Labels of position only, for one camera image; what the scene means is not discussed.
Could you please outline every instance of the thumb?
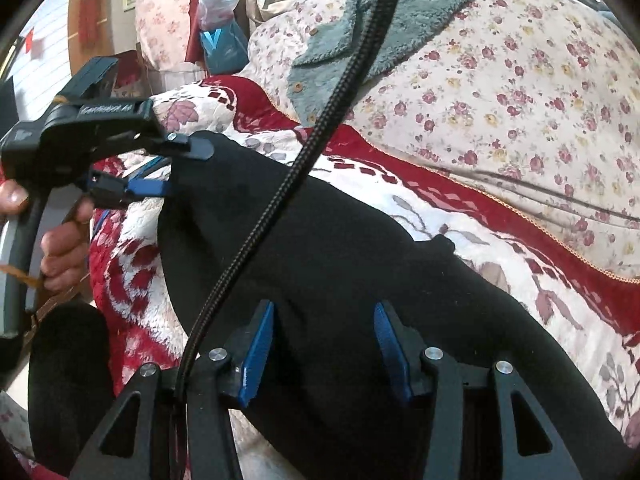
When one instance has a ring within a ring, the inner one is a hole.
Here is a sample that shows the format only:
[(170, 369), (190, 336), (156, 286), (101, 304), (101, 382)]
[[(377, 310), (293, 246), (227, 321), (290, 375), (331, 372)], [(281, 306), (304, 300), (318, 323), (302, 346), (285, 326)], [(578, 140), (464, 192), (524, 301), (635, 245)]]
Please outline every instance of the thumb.
[(27, 192), (14, 180), (7, 180), (0, 186), (0, 213), (17, 214), (27, 205)]

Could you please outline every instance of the finger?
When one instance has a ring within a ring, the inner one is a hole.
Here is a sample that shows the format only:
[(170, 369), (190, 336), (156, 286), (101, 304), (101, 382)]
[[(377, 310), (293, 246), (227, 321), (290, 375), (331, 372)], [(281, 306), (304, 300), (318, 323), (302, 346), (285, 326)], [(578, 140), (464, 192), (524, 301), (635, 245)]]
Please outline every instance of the finger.
[(27, 192), (15, 180), (7, 180), (0, 186), (0, 213), (14, 215), (27, 204)]
[(94, 202), (89, 197), (84, 197), (76, 210), (76, 222), (88, 224), (94, 215)]
[(45, 256), (40, 263), (40, 270), (45, 276), (55, 278), (73, 267), (80, 267), (89, 250), (87, 243), (82, 243), (62, 256)]
[(63, 292), (80, 283), (85, 273), (86, 270), (84, 266), (67, 269), (55, 278), (47, 278), (44, 280), (44, 287), (51, 292)]
[(84, 241), (82, 238), (78, 224), (66, 222), (45, 233), (40, 246), (45, 256), (62, 256)]

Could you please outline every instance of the black braided cable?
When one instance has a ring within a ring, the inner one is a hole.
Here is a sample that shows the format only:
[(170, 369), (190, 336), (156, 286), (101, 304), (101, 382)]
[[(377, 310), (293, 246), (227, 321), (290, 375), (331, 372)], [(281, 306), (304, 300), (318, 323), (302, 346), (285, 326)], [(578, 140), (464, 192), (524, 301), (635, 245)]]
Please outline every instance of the black braided cable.
[(342, 122), (376, 59), (391, 24), (397, 3), (398, 0), (375, 1), (356, 52), (351, 57), (338, 85), (329, 98), (329, 102), (320, 114), (313, 132), (298, 153), (296, 160), (293, 161), (289, 173), (242, 244), (238, 254), (220, 276), (204, 303), (187, 340), (176, 375), (175, 398), (179, 404), (185, 402), (186, 380), (211, 322), (255, 250), (270, 232), (289, 200), (300, 188), (307, 173), (316, 163), (334, 131)]

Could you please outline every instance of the red and white blanket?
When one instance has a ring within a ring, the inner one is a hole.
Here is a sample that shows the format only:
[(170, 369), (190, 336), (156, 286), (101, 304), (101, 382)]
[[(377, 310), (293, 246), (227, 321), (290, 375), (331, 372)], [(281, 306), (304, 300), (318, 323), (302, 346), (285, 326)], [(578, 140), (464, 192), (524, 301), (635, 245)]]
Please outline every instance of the red and white blanket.
[[(154, 99), (169, 131), (223, 132), (283, 164), (308, 135), (256, 83), (238, 76), (216, 76)], [(101, 168), (121, 174), (146, 160), (132, 154)], [(488, 194), (380, 152), (350, 126), (338, 129), (311, 175), (384, 211), (415, 240), (449, 237), (460, 258), (510, 293), (558, 341), (626, 442), (640, 442), (640, 285), (594, 268)], [(159, 257), (161, 206), (160, 199), (149, 199), (109, 213), (90, 248), (94, 298), (111, 334), (116, 392), (142, 363), (174, 366), (186, 340)], [(232, 413), (232, 423), (246, 480), (300, 478), (241, 413)], [(34, 479), (55, 478), (25, 464)]]

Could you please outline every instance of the fingernail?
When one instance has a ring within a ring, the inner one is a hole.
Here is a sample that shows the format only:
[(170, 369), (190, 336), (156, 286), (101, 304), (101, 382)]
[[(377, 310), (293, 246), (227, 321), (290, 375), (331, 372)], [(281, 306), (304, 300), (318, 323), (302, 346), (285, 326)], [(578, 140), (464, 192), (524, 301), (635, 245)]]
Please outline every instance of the fingernail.
[(11, 193), (9, 200), (15, 205), (20, 205), (22, 202), (27, 200), (27, 192), (23, 188), (19, 187)]

